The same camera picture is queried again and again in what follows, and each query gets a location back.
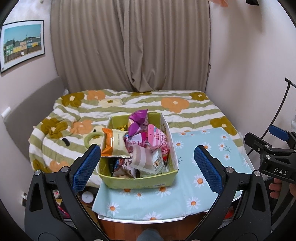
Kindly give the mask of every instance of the barcode label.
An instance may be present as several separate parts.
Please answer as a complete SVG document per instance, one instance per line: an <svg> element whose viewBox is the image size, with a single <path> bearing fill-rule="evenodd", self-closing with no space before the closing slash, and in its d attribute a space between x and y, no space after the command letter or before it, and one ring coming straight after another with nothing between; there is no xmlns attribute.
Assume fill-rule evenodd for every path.
<svg viewBox="0 0 296 241"><path fill-rule="evenodd" d="M154 185L153 187L154 188L157 188L157 187L160 187L160 186L165 186L165 183L163 183L163 184L157 184L157 185Z"/></svg>

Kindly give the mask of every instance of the light blue daisy blanket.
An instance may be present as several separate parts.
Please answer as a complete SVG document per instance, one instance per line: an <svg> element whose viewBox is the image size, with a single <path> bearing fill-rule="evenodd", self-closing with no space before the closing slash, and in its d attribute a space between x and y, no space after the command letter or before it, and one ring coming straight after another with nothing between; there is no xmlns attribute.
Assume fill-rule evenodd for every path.
<svg viewBox="0 0 296 241"><path fill-rule="evenodd" d="M125 220L163 220L208 210L217 194L212 192L193 158L196 146L203 145L226 167L252 173L237 146L222 128L173 133L179 171L170 187L110 189L102 183L92 210L105 217ZM236 192L235 198L241 195Z"/></svg>

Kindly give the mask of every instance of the framed picture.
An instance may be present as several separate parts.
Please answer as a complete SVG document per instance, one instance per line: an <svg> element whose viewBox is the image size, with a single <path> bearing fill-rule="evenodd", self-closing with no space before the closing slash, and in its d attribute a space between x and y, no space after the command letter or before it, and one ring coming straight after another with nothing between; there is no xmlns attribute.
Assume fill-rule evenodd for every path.
<svg viewBox="0 0 296 241"><path fill-rule="evenodd" d="M1 73L30 58L45 54L43 20L4 24L0 33Z"/></svg>

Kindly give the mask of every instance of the orange snack bag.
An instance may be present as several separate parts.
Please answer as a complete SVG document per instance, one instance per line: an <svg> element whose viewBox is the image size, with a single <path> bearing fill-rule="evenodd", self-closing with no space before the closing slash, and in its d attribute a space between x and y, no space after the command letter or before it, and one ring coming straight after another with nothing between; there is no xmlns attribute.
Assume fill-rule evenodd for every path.
<svg viewBox="0 0 296 241"><path fill-rule="evenodd" d="M123 158L130 157L123 140L123 137L127 131L108 128L102 128L102 131L106 134L106 147L101 152L101 156Z"/></svg>

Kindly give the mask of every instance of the screw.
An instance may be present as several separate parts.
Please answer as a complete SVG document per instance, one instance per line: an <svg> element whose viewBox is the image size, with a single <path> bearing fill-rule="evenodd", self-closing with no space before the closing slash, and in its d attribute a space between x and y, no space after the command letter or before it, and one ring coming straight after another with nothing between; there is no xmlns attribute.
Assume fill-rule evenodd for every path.
<svg viewBox="0 0 296 241"><path fill-rule="evenodd" d="M34 175L35 176L38 176L40 173L41 173L41 171L40 170L37 170L37 171L34 172Z"/></svg>
<svg viewBox="0 0 296 241"><path fill-rule="evenodd" d="M65 166L61 168L61 172L67 172L69 170L69 167Z"/></svg>
<svg viewBox="0 0 296 241"><path fill-rule="evenodd" d="M234 170L233 170L232 167L227 167L227 168L226 168L226 171L227 171L228 173L233 173Z"/></svg>
<svg viewBox="0 0 296 241"><path fill-rule="evenodd" d="M258 177L261 175L259 171L254 171L254 174Z"/></svg>

